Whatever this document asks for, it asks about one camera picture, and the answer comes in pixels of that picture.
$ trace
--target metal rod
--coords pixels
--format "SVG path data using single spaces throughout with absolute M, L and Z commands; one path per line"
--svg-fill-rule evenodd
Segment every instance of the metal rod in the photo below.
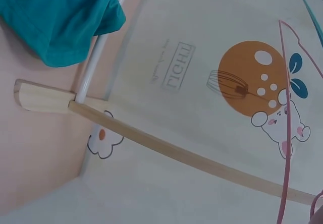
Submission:
M 119 0 L 120 4 L 122 5 L 125 0 Z M 97 37 L 97 40 L 95 42 L 93 51 L 91 53 L 91 56 L 89 58 L 89 62 L 86 66 L 85 73 L 83 75 L 80 87 L 78 89 L 78 92 L 76 94 L 75 101 L 78 103 L 84 103 L 87 90 L 89 89 L 91 79 L 93 77 L 96 65 L 98 61 L 100 60 L 105 42 L 108 38 L 108 34 L 101 35 Z

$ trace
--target peach wall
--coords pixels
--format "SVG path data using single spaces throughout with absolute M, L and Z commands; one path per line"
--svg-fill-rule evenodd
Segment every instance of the peach wall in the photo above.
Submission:
M 110 36 L 88 95 L 102 97 L 107 76 L 140 0 L 126 0 L 127 23 Z M 16 79 L 75 91 L 85 63 L 48 68 L 0 21 L 0 214 L 78 176 L 91 122 L 75 115 L 25 111 L 16 105 Z

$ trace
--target teal fabric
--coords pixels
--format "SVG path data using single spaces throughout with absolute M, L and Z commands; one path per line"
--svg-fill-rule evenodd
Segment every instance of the teal fabric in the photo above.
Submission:
M 0 16 L 50 67 L 84 61 L 92 36 L 126 21 L 118 0 L 0 0 Z

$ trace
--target wooden slat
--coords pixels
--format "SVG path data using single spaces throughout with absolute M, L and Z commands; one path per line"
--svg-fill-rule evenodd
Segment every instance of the wooden slat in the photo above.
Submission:
M 75 93 L 19 79 L 15 83 L 14 97 L 26 110 L 67 114 Z M 87 97 L 85 104 L 101 112 L 107 109 L 107 101 L 102 99 Z
M 112 117 L 108 117 L 87 105 L 78 104 L 71 101 L 69 104 L 69 109 L 74 113 L 77 113 L 107 129 L 110 129 L 134 142 L 139 143 L 142 146 L 159 152 L 186 165 L 253 190 L 277 197 L 281 196 L 283 188 L 282 185 L 233 169 L 193 152 L 187 151 L 183 148 L 177 147 L 169 142 L 149 135 Z M 287 199 L 310 205 L 314 199 L 314 196 L 309 193 L 289 188 Z M 317 205 L 319 206 L 322 204 L 323 201 L 320 199 Z

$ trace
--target cartoon bunny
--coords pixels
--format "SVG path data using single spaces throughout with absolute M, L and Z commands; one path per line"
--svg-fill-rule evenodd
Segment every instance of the cartoon bunny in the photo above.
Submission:
M 281 107 L 271 115 L 260 111 L 255 113 L 251 118 L 251 123 L 255 127 L 261 127 L 264 132 L 274 141 L 278 143 L 279 151 L 283 158 L 287 153 L 287 99 L 286 89 L 280 91 L 278 102 Z M 291 110 L 291 133 L 292 139 L 297 138 L 300 142 L 305 142 L 310 136 L 310 128 L 301 123 L 300 115 L 297 111 L 295 103 L 290 100 Z

